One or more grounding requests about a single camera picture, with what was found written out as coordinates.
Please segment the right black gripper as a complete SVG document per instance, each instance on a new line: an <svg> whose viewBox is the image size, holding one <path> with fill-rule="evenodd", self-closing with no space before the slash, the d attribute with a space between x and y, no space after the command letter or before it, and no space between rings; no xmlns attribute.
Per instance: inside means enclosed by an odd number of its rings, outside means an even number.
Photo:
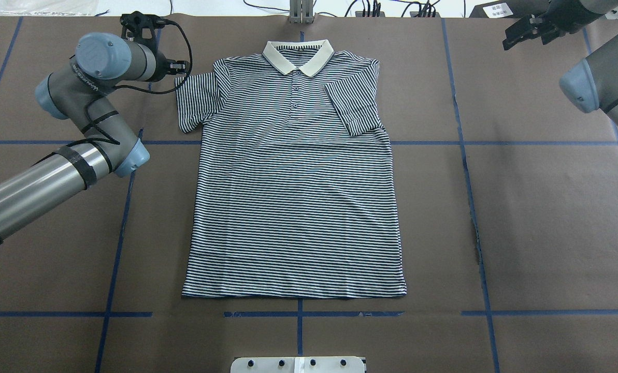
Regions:
<svg viewBox="0 0 618 373"><path fill-rule="evenodd" d="M560 37L560 30L555 24L543 17L526 15L505 30L505 39L502 41L504 50L510 50L522 41L540 38L543 45L547 45Z"/></svg>

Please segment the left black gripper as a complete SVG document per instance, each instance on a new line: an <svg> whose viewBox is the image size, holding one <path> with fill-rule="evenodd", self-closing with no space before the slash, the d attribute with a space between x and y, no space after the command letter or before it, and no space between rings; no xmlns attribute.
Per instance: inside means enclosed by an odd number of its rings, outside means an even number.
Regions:
<svg viewBox="0 0 618 373"><path fill-rule="evenodd" d="M187 75L190 73L190 61L175 61L163 58L158 61L158 80L166 76Z"/></svg>

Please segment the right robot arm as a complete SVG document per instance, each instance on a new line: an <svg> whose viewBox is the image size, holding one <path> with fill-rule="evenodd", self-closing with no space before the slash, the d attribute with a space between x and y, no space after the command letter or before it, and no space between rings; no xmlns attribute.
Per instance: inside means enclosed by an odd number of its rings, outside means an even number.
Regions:
<svg viewBox="0 0 618 373"><path fill-rule="evenodd" d="M541 14L525 15L505 31L503 48L540 38L544 45L574 34L618 7L618 1L551 1ZM618 34L583 58L560 79L569 101L583 113L605 113L618 127Z"/></svg>

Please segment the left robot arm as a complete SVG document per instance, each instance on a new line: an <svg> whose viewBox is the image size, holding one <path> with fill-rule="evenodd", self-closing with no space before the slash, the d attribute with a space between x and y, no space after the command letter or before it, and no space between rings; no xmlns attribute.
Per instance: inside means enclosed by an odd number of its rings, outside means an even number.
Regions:
<svg viewBox="0 0 618 373"><path fill-rule="evenodd" d="M0 183L0 245L103 177L126 177L147 163L148 149L108 95L125 89L153 94L131 82L188 76L192 68L193 58L165 57L155 36L142 38L129 31L82 36L67 64L35 89L39 106L57 120L70 120L81 138L54 140L57 149Z"/></svg>

